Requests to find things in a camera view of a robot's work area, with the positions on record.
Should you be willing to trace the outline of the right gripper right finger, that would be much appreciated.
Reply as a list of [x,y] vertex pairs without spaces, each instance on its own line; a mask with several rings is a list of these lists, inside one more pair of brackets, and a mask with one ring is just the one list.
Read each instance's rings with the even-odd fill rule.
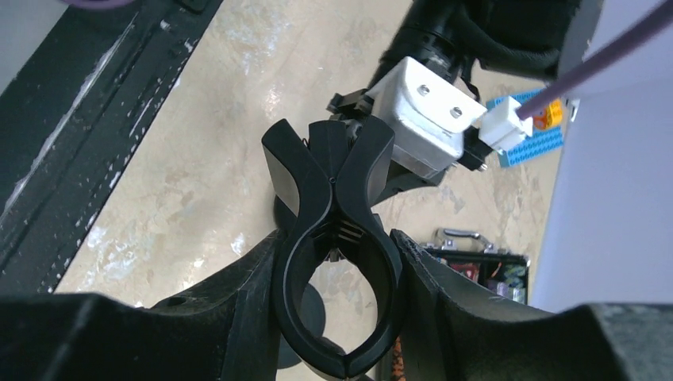
[[590,303],[554,314],[497,295],[433,259],[404,232],[409,380],[669,380],[672,308]]

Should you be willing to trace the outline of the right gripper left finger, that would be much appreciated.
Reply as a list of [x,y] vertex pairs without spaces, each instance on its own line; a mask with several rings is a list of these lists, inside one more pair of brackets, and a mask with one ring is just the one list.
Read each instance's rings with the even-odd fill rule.
[[151,308],[101,294],[1,300],[4,380],[273,380],[274,231],[248,253]]

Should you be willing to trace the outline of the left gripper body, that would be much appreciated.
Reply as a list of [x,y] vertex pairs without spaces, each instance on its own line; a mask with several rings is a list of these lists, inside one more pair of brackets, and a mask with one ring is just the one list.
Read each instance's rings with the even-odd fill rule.
[[[461,79],[457,79],[451,84],[481,104],[480,99],[475,99]],[[333,99],[327,107],[328,111],[332,113],[333,118],[347,123],[352,137],[357,137],[365,120],[373,116],[371,114],[373,101],[366,96],[368,90],[370,89],[365,88],[349,94],[334,94]],[[475,127],[475,122],[463,132],[463,149],[464,152],[460,159],[430,179],[423,179],[415,175],[391,159],[386,186],[383,188],[378,200],[382,202],[396,194],[416,188],[436,187],[441,183],[448,169],[456,165],[465,167],[469,171],[486,170],[486,158],[493,150],[479,139],[479,132]]]

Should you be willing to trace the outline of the black round-base mic stand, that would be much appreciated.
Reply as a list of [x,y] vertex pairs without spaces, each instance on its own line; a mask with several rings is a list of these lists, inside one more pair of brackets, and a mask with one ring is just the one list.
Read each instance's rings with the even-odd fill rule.
[[[394,131],[369,117],[351,140],[342,121],[317,121],[303,141],[286,120],[262,137],[275,193],[294,215],[275,254],[272,301],[279,328],[297,355],[325,379],[358,379],[398,337],[406,304],[402,258],[371,211],[386,186]],[[299,309],[307,283],[332,252],[355,265],[374,291],[377,322],[343,354],[314,336]]]

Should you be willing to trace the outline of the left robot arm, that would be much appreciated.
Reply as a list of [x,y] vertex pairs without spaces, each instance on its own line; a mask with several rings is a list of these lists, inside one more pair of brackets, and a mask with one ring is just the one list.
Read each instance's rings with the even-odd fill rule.
[[601,1],[414,1],[368,89],[409,56],[441,79],[471,83],[475,63],[487,71],[553,82],[582,61]]

